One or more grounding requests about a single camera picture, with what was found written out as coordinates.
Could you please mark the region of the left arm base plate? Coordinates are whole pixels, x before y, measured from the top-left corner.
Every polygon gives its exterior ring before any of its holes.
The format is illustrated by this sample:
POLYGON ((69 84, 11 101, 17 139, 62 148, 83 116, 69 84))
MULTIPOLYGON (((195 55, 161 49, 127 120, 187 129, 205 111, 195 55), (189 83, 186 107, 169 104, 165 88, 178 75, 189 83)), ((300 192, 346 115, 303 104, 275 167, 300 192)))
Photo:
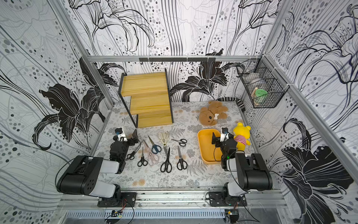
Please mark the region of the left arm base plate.
POLYGON ((112 198, 99 198, 97 206, 99 208, 115 208, 115 207, 134 207, 137 199, 136 192, 115 193, 112 198))

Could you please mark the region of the large black scissors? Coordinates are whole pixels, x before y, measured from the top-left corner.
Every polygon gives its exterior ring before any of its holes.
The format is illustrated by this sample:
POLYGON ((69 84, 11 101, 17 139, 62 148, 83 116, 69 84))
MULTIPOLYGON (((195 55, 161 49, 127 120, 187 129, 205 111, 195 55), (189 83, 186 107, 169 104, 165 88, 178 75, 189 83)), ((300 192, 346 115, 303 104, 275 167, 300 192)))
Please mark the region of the large black scissors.
POLYGON ((161 167, 160 167, 160 171, 162 173, 171 173, 172 171, 172 165, 170 163, 170 148, 168 149, 167 147, 164 147, 164 151, 166 153, 166 160, 162 163, 161 167))

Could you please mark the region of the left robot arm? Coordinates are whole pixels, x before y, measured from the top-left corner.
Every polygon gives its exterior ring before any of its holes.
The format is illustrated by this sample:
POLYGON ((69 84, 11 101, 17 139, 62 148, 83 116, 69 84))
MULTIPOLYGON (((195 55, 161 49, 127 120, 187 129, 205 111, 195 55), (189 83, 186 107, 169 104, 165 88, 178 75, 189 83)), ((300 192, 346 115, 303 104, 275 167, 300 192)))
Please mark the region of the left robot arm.
POLYGON ((114 137, 110 159, 102 157, 77 156, 56 182, 58 192, 69 195, 86 195, 103 200, 120 200, 121 190, 117 184, 100 181, 100 174, 121 174, 124 170, 130 146, 139 142, 138 137, 114 137))

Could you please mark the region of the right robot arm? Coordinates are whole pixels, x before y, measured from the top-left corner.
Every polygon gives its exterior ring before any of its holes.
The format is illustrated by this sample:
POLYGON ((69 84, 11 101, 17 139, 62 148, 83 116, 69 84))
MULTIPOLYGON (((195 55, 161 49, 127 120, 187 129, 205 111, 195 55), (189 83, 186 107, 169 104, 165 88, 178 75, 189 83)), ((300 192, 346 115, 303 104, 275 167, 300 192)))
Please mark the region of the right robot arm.
POLYGON ((212 144, 221 150, 221 167, 233 178, 224 185, 224 196, 240 197, 251 191, 272 189, 272 177, 261 154, 247 155, 238 150, 237 142, 230 133, 224 134, 224 137, 212 134, 212 144))

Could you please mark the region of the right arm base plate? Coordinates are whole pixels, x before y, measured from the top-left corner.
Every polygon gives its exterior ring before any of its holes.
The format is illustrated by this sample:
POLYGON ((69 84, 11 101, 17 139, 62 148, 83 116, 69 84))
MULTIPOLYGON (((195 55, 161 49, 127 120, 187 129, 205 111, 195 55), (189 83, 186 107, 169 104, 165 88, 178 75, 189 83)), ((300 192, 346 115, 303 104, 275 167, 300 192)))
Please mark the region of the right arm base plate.
POLYGON ((219 191, 210 191, 205 195, 205 199, 209 202, 212 207, 244 207, 247 206, 247 201, 245 196, 233 197, 226 195, 224 196, 222 192, 219 191))

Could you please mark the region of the beige kitchen scissors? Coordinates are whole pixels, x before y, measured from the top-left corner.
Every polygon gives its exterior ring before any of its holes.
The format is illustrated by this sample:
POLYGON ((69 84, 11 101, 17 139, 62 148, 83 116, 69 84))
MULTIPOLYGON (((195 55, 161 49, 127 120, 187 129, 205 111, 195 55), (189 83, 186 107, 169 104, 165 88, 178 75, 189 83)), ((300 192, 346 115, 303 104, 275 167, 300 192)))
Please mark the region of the beige kitchen scissors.
POLYGON ((167 152, 168 152, 167 145, 168 145, 168 140, 169 140, 169 133, 168 132, 158 133, 158 139, 162 143, 162 145, 164 147, 165 154, 167 155, 167 152))

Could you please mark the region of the blue handled scissors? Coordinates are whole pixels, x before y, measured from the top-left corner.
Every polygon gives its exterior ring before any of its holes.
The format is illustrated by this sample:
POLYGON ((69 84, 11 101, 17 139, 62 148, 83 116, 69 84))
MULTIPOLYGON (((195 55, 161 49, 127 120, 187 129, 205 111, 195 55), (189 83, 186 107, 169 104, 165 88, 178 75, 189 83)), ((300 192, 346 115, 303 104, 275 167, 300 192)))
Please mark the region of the blue handled scissors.
POLYGON ((154 141, 151 139, 150 136, 148 136, 148 138, 149 138, 149 141, 150 141, 151 144, 152 144, 152 149, 151 149, 152 153, 155 154, 155 155, 158 154, 158 153, 160 153, 160 152, 162 151, 161 146, 155 144, 154 141))

